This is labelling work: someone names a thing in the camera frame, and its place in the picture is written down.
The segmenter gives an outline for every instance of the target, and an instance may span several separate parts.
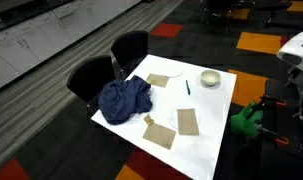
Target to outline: chair backrest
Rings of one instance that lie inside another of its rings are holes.
[[[207,8],[210,10],[225,11],[230,10],[234,0],[207,0]]]
[[[131,31],[119,36],[112,44],[111,51],[121,68],[135,63],[148,55],[148,32]]]
[[[78,65],[71,73],[67,87],[89,103],[108,82],[115,79],[110,56],[98,56]]]

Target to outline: drawer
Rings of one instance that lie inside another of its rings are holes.
[[[4,44],[12,39],[16,38],[11,30],[5,30],[0,32],[0,45]]]
[[[35,21],[35,23],[38,26],[43,26],[46,23],[49,23],[55,19],[57,19],[57,17],[54,15],[54,13],[52,11],[50,11],[50,12],[47,12],[45,14],[42,14],[42,15],[34,18],[33,20]]]
[[[71,3],[71,7],[73,10],[77,10],[86,5],[85,0],[76,0]]]
[[[13,33],[16,36],[21,36],[27,32],[30,32],[38,28],[38,25],[33,20],[28,20],[12,28]]]
[[[55,10],[53,10],[54,14],[57,16],[57,18],[62,18],[64,16],[67,16],[74,12],[73,8],[71,7],[71,4],[66,4],[64,6],[61,6]]]

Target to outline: green object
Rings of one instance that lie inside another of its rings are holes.
[[[244,134],[249,137],[255,137],[258,134],[255,124],[261,122],[263,111],[256,111],[249,119],[246,119],[252,111],[252,107],[256,105],[256,102],[251,102],[247,107],[243,108],[239,114],[231,116],[232,132]]]
[[[188,90],[188,94],[190,95],[190,94],[191,94],[191,91],[190,91],[190,87],[189,87],[188,80],[185,80],[185,83],[187,84],[187,90]]]

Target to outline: countertop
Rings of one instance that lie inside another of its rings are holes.
[[[22,23],[28,19],[34,18],[45,12],[58,8],[64,4],[72,2],[74,0],[36,0],[30,3],[0,12],[0,31]]]

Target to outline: red carpet tile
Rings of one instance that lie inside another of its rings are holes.
[[[145,151],[135,148],[126,165],[139,174],[142,178],[148,180],[170,179],[185,180],[190,179],[171,166],[165,164],[159,159],[151,156]]]
[[[285,45],[290,39],[286,36],[281,36],[281,47]]]
[[[182,28],[183,26],[177,24],[161,23],[151,32],[151,34],[154,36],[174,38]]]
[[[30,177],[22,169],[19,162],[13,158],[0,169],[0,180],[29,180]]]

